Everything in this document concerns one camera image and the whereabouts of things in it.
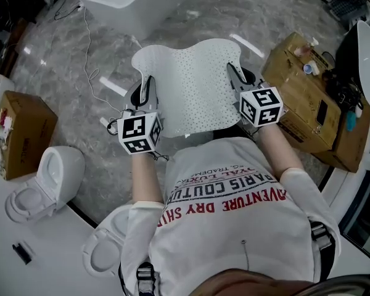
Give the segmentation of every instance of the cardboard box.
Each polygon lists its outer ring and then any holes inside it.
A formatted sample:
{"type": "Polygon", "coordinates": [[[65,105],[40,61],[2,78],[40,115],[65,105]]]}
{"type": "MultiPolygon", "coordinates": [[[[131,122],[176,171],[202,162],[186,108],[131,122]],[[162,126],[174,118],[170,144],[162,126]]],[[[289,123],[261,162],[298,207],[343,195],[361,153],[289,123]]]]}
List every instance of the cardboard box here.
{"type": "Polygon", "coordinates": [[[306,75],[299,58],[291,53],[297,48],[293,40],[300,38],[291,34],[273,49],[262,74],[277,87],[284,102],[287,112],[278,125],[290,144],[304,152],[322,152],[332,149],[341,110],[324,92],[322,79],[306,75]]]}
{"type": "MultiPolygon", "coordinates": [[[[289,53],[294,55],[296,48],[302,47],[306,44],[307,41],[302,35],[293,32],[285,39],[282,46],[286,48],[289,53]]],[[[333,69],[333,66],[322,56],[322,54],[320,54],[315,49],[312,49],[308,54],[295,58],[297,59],[295,63],[301,69],[303,69],[303,66],[305,64],[308,64],[311,60],[315,61],[320,74],[318,76],[309,75],[309,77],[315,82],[317,86],[319,86],[322,90],[325,90],[326,84],[325,82],[322,82],[322,74],[325,70],[333,69]]]]}
{"type": "Polygon", "coordinates": [[[38,96],[6,91],[0,109],[7,110],[12,130],[7,149],[2,150],[5,179],[36,172],[44,151],[49,147],[57,116],[38,96]]]}
{"type": "Polygon", "coordinates": [[[347,114],[343,114],[332,150],[314,154],[320,161],[345,171],[358,171],[370,126],[370,105],[365,98],[362,103],[362,116],[356,119],[354,129],[347,131],[347,114]]]}

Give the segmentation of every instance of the strap buckle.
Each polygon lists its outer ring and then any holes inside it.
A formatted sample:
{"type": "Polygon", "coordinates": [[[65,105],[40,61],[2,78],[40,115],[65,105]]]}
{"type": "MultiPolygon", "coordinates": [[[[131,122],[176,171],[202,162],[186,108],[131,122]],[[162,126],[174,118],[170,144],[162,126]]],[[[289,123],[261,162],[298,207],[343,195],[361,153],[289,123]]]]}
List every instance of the strap buckle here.
{"type": "Polygon", "coordinates": [[[155,271],[149,262],[144,262],[136,272],[140,296],[153,296],[155,291],[155,271]]]}
{"type": "Polygon", "coordinates": [[[311,237],[318,244],[319,249],[323,250],[332,245],[331,237],[326,229],[326,226],[318,221],[313,221],[311,224],[311,237]]]}

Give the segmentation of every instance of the small bottle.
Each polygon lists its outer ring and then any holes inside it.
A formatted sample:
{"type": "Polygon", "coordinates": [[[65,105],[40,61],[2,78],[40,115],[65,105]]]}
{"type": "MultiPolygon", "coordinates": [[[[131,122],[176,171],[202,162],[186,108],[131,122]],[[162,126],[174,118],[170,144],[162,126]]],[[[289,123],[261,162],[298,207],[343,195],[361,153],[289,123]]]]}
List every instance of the small bottle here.
{"type": "Polygon", "coordinates": [[[294,54],[297,57],[303,57],[304,55],[307,55],[318,44],[319,44],[318,41],[315,38],[313,38],[313,41],[311,43],[307,43],[302,47],[296,48],[294,54]]]}

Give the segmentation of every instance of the label on box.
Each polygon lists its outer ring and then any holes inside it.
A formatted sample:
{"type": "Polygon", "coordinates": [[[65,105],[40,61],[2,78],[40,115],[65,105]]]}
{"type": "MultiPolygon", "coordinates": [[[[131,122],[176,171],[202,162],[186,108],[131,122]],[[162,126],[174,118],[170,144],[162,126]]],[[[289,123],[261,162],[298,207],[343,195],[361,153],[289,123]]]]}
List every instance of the label on box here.
{"type": "Polygon", "coordinates": [[[320,56],[314,49],[311,50],[311,58],[316,62],[318,68],[322,71],[329,69],[329,63],[325,58],[320,56]]]}
{"type": "Polygon", "coordinates": [[[288,119],[281,120],[278,123],[278,126],[299,143],[302,143],[308,139],[307,135],[303,134],[299,128],[288,119]]]}

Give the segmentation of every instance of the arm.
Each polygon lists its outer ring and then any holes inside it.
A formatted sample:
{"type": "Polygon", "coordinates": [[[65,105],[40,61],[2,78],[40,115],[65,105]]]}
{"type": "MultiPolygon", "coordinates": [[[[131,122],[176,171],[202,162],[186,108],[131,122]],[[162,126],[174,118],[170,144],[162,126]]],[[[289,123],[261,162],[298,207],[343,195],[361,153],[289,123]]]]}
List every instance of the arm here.
{"type": "Polygon", "coordinates": [[[147,154],[132,156],[133,201],[163,203],[154,160],[147,154]]]}
{"type": "Polygon", "coordinates": [[[261,149],[278,179],[289,168],[304,170],[302,162],[276,124],[259,129],[261,149]]]}

